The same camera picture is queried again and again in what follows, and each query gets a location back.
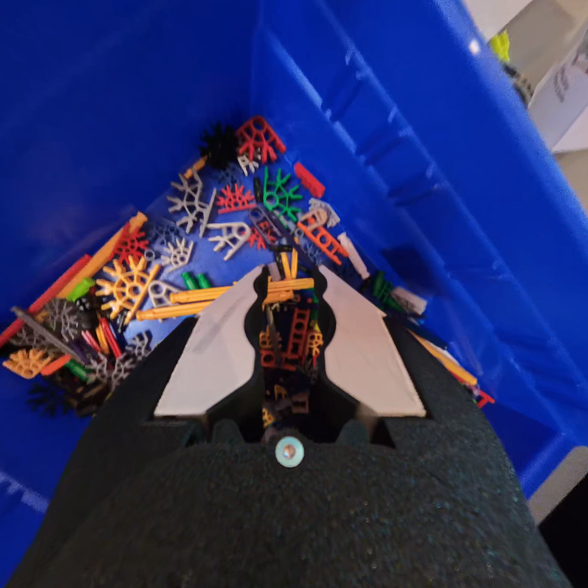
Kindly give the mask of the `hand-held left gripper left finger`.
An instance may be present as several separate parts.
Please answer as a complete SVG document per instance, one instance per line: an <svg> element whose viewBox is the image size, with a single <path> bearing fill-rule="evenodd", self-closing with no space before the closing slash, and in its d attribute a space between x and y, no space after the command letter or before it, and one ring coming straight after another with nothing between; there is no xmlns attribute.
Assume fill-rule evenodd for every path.
<svg viewBox="0 0 588 588"><path fill-rule="evenodd" d="M259 265L198 313L154 419L197 420L210 433L217 422L231 420L246 442L261 441L266 386L259 335L268 278Z"/></svg>

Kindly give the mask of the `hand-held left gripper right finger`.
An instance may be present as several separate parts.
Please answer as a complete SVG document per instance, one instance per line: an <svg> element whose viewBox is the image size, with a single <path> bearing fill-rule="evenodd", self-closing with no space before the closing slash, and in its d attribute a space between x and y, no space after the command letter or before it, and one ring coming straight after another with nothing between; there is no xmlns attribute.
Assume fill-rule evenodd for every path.
<svg viewBox="0 0 588 588"><path fill-rule="evenodd" d="M386 314L325 265L313 269L323 343L312 395L336 433L352 420L368 437L386 419L428 416L386 325Z"/></svg>

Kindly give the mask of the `long orange rod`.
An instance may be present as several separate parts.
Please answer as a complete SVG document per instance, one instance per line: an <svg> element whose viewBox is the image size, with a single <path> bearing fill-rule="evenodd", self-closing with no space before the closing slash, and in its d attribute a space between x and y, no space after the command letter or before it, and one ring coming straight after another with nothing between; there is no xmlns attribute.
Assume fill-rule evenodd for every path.
<svg viewBox="0 0 588 588"><path fill-rule="evenodd" d="M186 304L196 302L207 302L215 300L227 291L231 290L233 286L221 286L208 289L185 290L175 292L170 295L172 304ZM298 278L289 281L268 282L267 294L273 295L281 292L294 292L295 290L308 290L314 288L314 280L308 278Z"/></svg>
<svg viewBox="0 0 588 588"><path fill-rule="evenodd" d="M145 311L137 311L135 319L144 320L165 320L186 316L195 316L205 310L214 300L206 300L193 303L185 303L170 306L154 307Z"/></svg>

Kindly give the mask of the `pile of colourful construction pieces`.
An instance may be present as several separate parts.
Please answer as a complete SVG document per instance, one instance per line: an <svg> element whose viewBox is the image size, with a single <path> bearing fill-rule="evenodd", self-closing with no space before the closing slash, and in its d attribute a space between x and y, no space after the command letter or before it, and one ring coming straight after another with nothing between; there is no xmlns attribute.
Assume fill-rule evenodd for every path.
<svg viewBox="0 0 588 588"><path fill-rule="evenodd" d="M423 327L426 301L394 286L343 230L325 188L261 116L201 135L200 157L171 182L160 214L138 212L95 254L85 254L1 329L1 366L30 385L25 406L45 417L94 416L165 332L137 311L185 290L233 286L264 265L268 282L312 278L325 265L399 320L479 407L494 399ZM266 382L263 428L309 412L323 343L315 290L267 294L259 335Z"/></svg>

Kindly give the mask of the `blue plastic bin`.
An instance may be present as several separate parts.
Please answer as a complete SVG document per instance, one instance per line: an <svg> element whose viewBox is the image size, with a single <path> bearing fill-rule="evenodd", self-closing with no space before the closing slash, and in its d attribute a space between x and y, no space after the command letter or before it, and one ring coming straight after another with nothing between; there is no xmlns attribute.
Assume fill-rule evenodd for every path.
<svg viewBox="0 0 588 588"><path fill-rule="evenodd" d="M533 499L587 447L587 217L460 1L1 1L1 330L263 117L493 400Z"/></svg>

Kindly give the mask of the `lime green piece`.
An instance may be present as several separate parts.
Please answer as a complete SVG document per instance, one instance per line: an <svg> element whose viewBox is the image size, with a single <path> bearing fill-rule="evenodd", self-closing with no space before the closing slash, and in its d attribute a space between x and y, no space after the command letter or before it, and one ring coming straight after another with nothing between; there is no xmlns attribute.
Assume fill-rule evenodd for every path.
<svg viewBox="0 0 588 588"><path fill-rule="evenodd" d="M489 48L495 54L501 63L510 63L511 40L507 30L503 30L493 35L488 42Z"/></svg>

